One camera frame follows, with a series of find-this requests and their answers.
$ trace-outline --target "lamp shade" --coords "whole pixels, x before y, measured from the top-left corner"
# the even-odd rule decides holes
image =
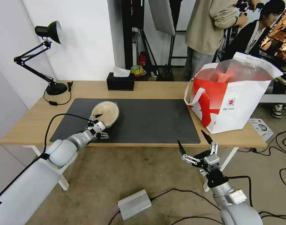
[[[52,22],[48,27],[36,26],[35,32],[38,36],[51,38],[59,44],[61,44],[63,40],[62,28],[59,21]]]

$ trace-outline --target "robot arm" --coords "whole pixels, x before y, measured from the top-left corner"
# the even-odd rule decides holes
[[[218,142],[213,142],[211,138],[208,142],[209,150],[194,157],[186,154],[179,141],[178,144],[182,155],[181,159],[200,168],[200,173],[207,177],[214,200],[222,208],[220,212],[222,222],[225,225],[263,225],[258,212],[244,203],[247,197],[243,191],[235,190],[220,171],[220,158],[217,155]]]
[[[77,158],[77,152],[105,128],[96,120],[82,133],[73,134],[66,140],[56,140],[28,165],[0,193],[0,225],[26,224],[58,183],[64,170]]]

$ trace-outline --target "black jacket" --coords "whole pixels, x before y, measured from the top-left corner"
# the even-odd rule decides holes
[[[250,38],[252,37],[252,34],[254,32],[256,22],[258,20],[255,20],[249,24],[247,24],[245,27],[241,29],[241,31],[238,33],[238,35],[234,38],[234,40],[231,42],[228,48],[226,48],[225,53],[223,54],[222,61],[232,59],[236,52],[244,53],[248,43],[250,41]],[[260,43],[263,41],[263,39],[266,37],[266,35],[269,33],[270,28],[267,27],[258,41],[255,43],[253,48],[249,51],[250,55],[253,56],[259,56],[259,46]]]

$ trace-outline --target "tissue box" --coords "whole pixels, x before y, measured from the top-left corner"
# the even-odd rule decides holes
[[[108,90],[133,91],[135,77],[132,73],[128,77],[114,77],[114,73],[109,73],[106,79]]]
[[[265,124],[262,119],[249,119],[249,122],[254,127],[254,129],[258,132],[258,134],[267,141],[272,135],[273,131]]]

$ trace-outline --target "table leg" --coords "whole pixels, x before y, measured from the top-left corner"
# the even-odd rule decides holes
[[[35,145],[24,145],[24,148],[31,148],[34,150],[34,152],[37,154],[37,156],[41,155],[41,152],[39,151],[39,149],[35,146]],[[68,190],[69,187],[69,183],[68,181],[65,179],[65,177],[63,175],[61,175],[60,180],[59,180],[59,185],[62,187],[62,189],[64,191]]]
[[[221,165],[220,171],[223,171],[225,169],[226,165],[230,162],[230,160],[235,155],[235,153],[237,152],[238,149],[239,149],[239,147],[234,147],[231,150],[231,152],[229,153],[229,155],[227,156],[227,158],[224,160],[223,164]],[[203,184],[203,189],[205,192],[208,192],[210,190],[210,188],[208,187],[208,180],[207,179],[206,179],[205,183]]]

